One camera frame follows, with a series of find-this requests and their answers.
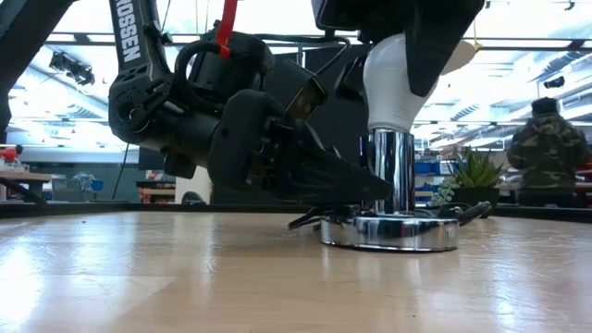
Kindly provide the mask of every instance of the hat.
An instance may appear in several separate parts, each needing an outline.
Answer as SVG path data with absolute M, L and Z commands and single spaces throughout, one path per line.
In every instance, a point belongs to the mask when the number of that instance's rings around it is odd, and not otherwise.
M 559 114 L 555 98 L 541 98 L 534 101 L 531 106 L 533 107 L 533 116 Z

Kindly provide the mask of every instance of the person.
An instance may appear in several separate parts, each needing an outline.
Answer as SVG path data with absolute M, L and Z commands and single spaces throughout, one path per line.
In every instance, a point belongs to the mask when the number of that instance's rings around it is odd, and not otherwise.
M 575 169 L 590 158 L 584 133 L 559 113 L 557 100 L 532 104 L 532 118 L 512 137 L 510 165 L 523 172 L 518 203 L 575 207 Z

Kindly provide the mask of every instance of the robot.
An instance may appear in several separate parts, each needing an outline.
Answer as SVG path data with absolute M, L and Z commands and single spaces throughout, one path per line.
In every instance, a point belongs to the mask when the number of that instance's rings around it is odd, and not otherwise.
M 237 1 L 226 0 L 219 24 L 183 47 L 171 71 L 163 48 L 171 39 L 161 31 L 155 0 L 109 0 L 119 64 L 109 91 L 113 133 L 161 152 L 172 176 L 191 178 L 197 166 L 206 167 L 216 184 L 311 205 L 389 197 L 392 181 L 341 159 L 298 116 L 327 97 L 315 73 L 282 67 L 301 87 L 289 107 L 261 91 L 274 58 L 264 35 L 232 31 Z M 2 129 L 10 118 L 8 91 L 72 2 L 5 0 L 0 5 Z M 367 56 L 343 69 L 338 95 L 367 104 L 369 130 L 409 132 L 483 4 L 313 0 L 311 15 L 326 33 L 320 42 L 338 40 L 335 31 L 358 31 L 359 41 L 371 45 Z

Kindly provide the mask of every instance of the wooden table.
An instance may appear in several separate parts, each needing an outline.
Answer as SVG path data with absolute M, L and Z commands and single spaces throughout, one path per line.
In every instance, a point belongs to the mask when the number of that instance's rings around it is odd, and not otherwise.
M 322 246 L 295 216 L 0 221 L 5 332 L 592 332 L 592 226 L 491 218 L 458 251 Z
M 32 172 L 0 171 L 0 177 L 29 185 L 29 191 L 43 198 L 43 184 L 52 180 L 52 175 Z

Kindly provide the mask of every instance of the ceiling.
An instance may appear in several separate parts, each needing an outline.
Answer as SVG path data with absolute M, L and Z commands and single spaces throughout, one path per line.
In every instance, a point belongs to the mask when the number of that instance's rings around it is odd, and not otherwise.
M 221 17 L 223 0 L 171 0 L 165 31 L 195 34 Z M 469 42 L 507 48 L 525 45 L 561 46 L 568 39 L 592 38 L 591 1 L 491 1 L 466 32 Z M 161 21 L 168 0 L 157 0 Z M 310 3 L 303 0 L 244 0 L 239 2 L 236 31 L 318 35 Z M 106 1 L 75 2 L 30 67 L 11 91 L 10 130 L 31 144 L 123 147 L 106 123 L 106 97 L 117 75 L 115 47 L 72 45 L 71 33 L 93 34 L 91 42 L 112 42 L 113 30 Z M 189 40 L 191 37 L 180 36 Z M 513 39 L 530 39 L 529 41 Z M 294 47 L 272 47 L 274 53 Z M 92 66 L 96 83 L 81 88 L 48 67 L 54 51 L 62 51 Z M 176 47 L 166 56 L 172 67 Z M 563 76 L 558 89 L 542 82 Z M 539 96 L 563 99 L 567 118 L 592 136 L 592 57 L 578 52 L 479 51 L 465 68 L 441 78 L 416 118 L 413 133 L 418 148 L 439 149 L 447 144 L 503 148 Z

